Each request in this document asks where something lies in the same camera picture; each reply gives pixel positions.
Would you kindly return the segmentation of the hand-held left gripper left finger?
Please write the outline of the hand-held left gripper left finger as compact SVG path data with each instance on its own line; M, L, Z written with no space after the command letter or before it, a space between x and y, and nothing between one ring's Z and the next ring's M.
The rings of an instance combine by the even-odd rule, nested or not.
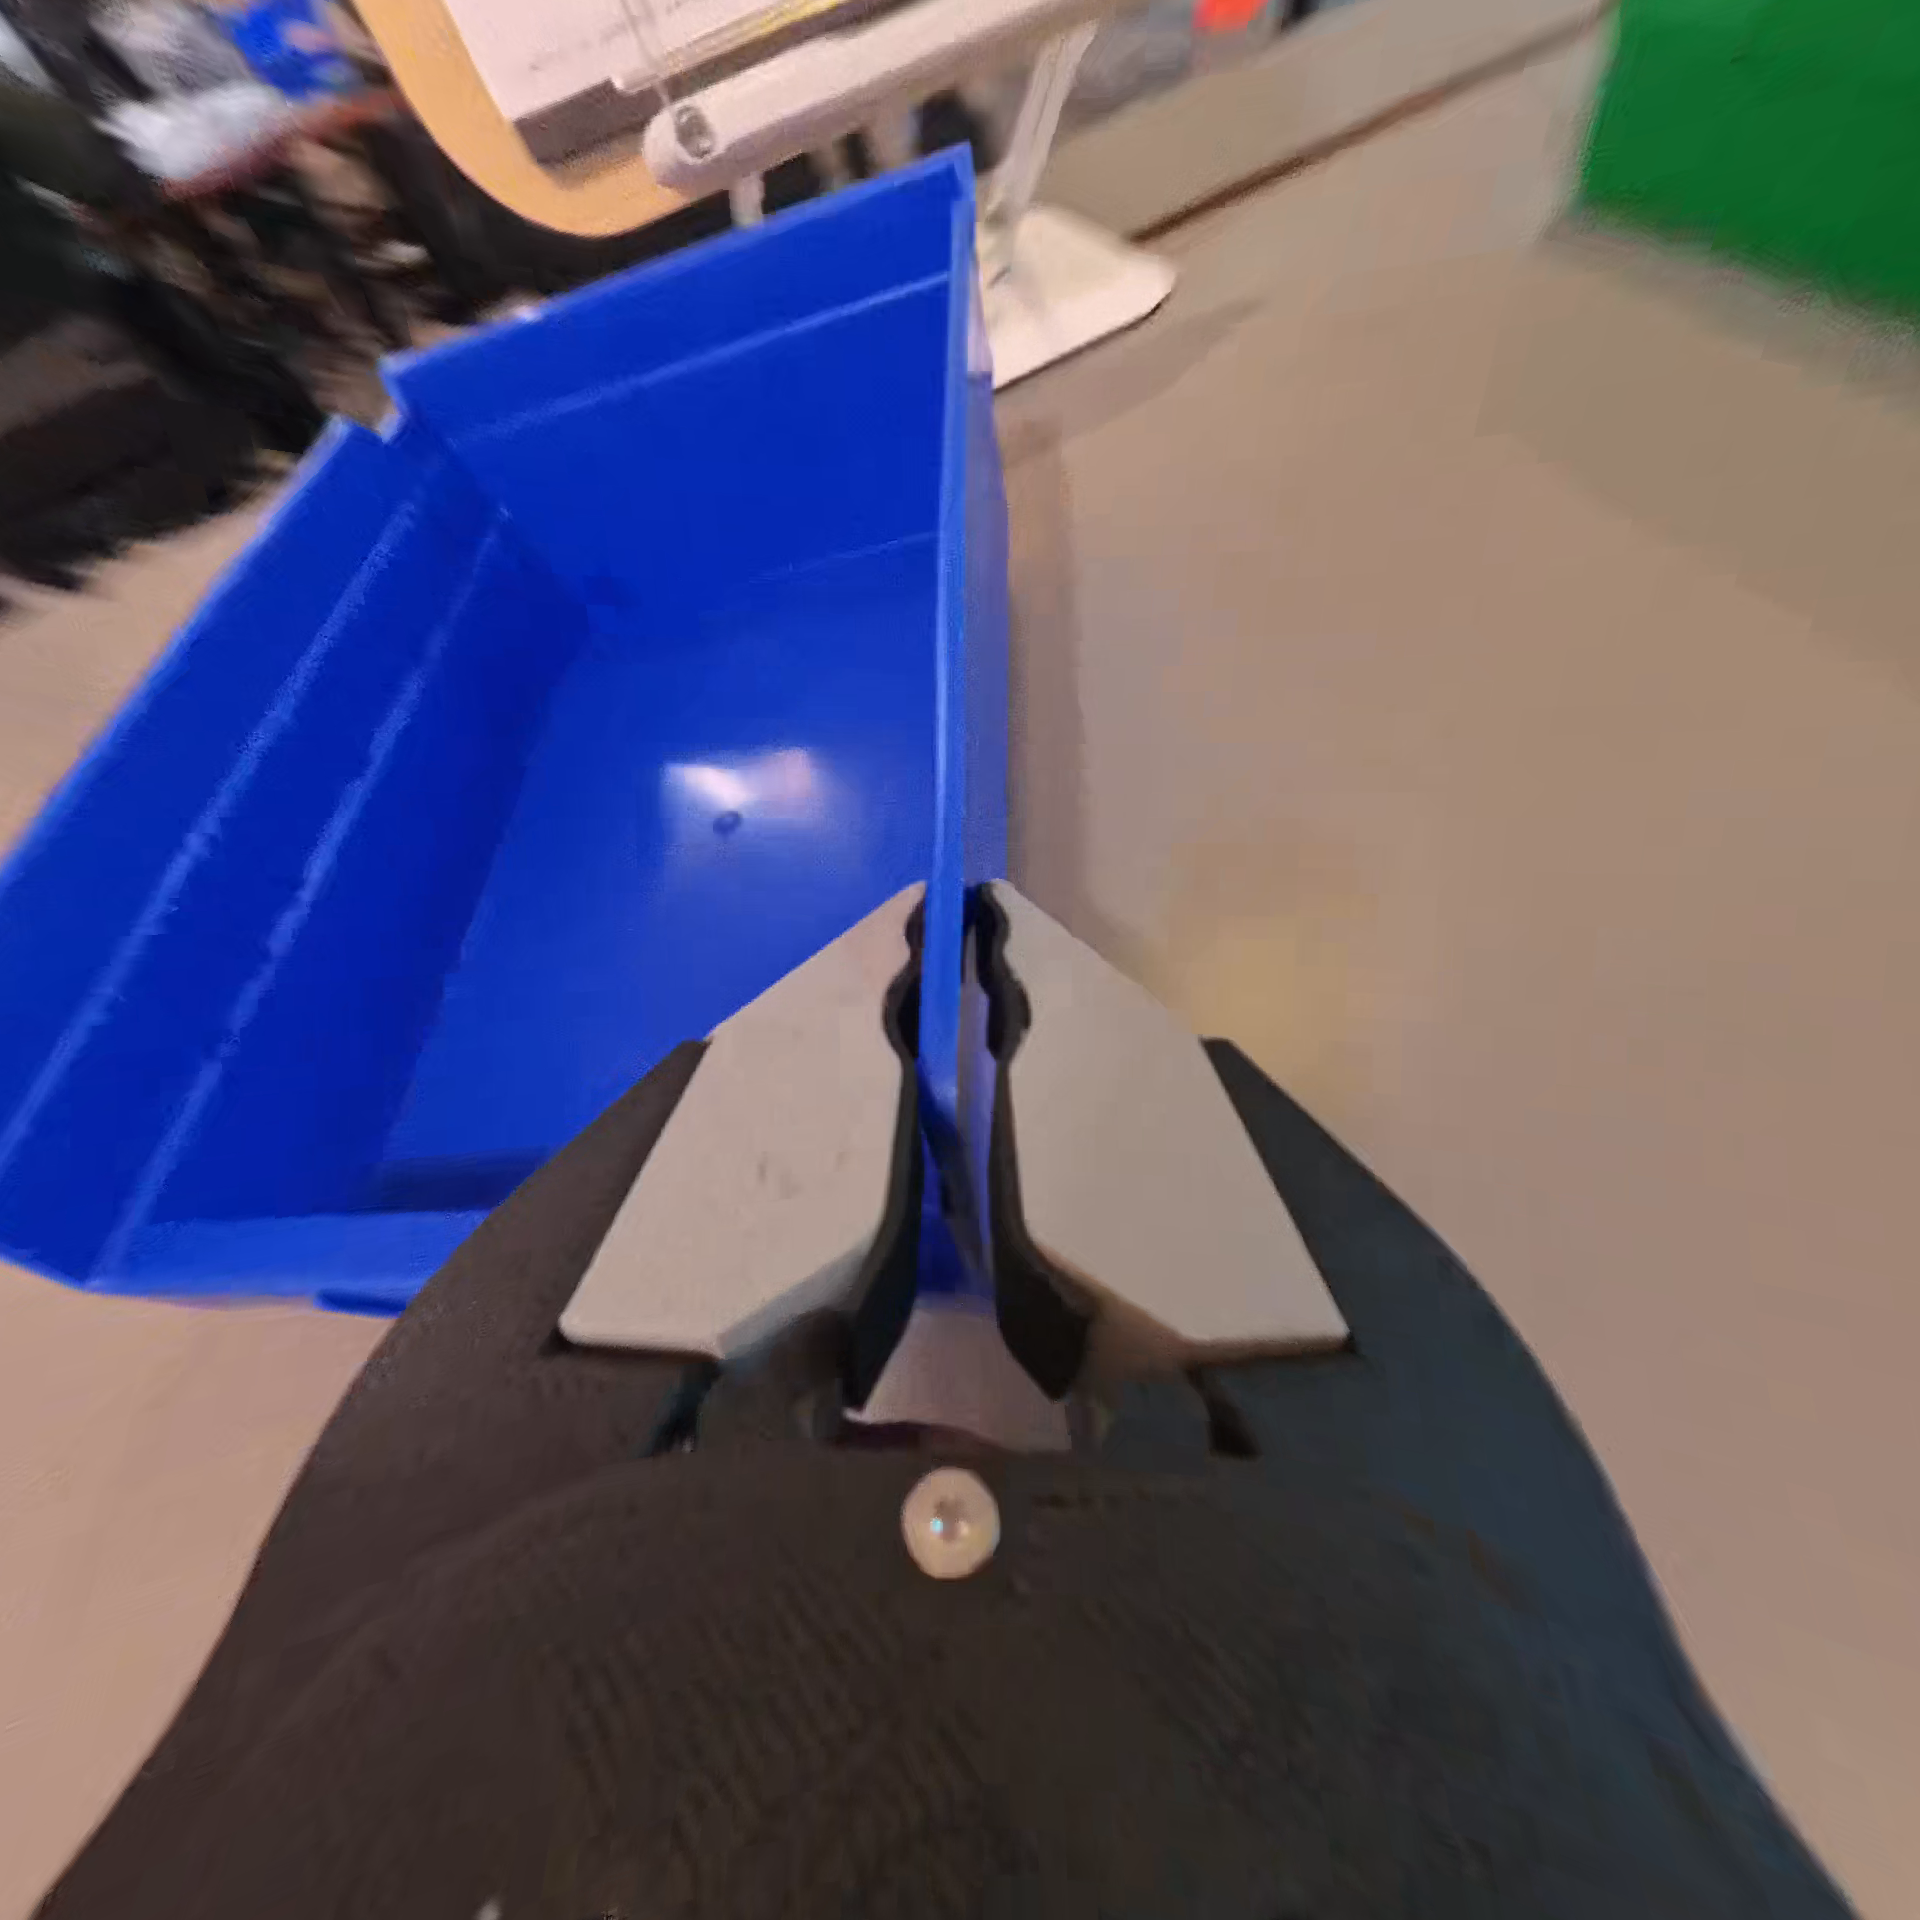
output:
M922 886L702 1042L559 1312L589 1351L730 1366L823 1318L864 1401L916 1295Z

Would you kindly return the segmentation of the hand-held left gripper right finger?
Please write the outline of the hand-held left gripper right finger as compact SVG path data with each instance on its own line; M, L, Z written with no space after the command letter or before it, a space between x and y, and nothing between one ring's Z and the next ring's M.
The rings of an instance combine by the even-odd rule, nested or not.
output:
M996 1329L1049 1398L1342 1351L1349 1319L1199 1036L993 879L972 902Z

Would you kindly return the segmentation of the blue plastic bin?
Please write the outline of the blue plastic bin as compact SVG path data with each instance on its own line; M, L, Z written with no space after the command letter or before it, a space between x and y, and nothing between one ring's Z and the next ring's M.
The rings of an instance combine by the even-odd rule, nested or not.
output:
M387 359L3 861L3 1264L396 1314L1006 851L963 146Z

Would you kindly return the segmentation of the instruction sheet on stand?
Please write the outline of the instruction sheet on stand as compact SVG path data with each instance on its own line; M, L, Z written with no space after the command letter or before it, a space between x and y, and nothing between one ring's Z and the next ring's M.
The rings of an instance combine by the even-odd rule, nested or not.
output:
M1009 389L1147 321L1173 268L1036 201L1114 2L354 2L433 146L523 224L609 242L762 182L850 135L904 152L903 115L1024 64L977 191L977 346Z

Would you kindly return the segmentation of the green plastic bin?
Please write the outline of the green plastic bin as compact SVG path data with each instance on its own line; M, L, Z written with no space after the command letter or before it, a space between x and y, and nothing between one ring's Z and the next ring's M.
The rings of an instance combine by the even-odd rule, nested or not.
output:
M1916 321L1916 5L1616 2L1583 212Z

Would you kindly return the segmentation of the grey desk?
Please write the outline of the grey desk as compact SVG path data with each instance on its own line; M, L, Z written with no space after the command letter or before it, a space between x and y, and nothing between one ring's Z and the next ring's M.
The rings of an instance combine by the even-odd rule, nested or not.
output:
M1916 1914L1916 359L1562 228L1610 29L993 401L1006 851L953 1039L920 882L864 1401L823 1318L559 1335L709 1036L396 1314L34 1292L306 1441L42 1916ZM1199 1036L1346 1349L1019 1372L993 879Z

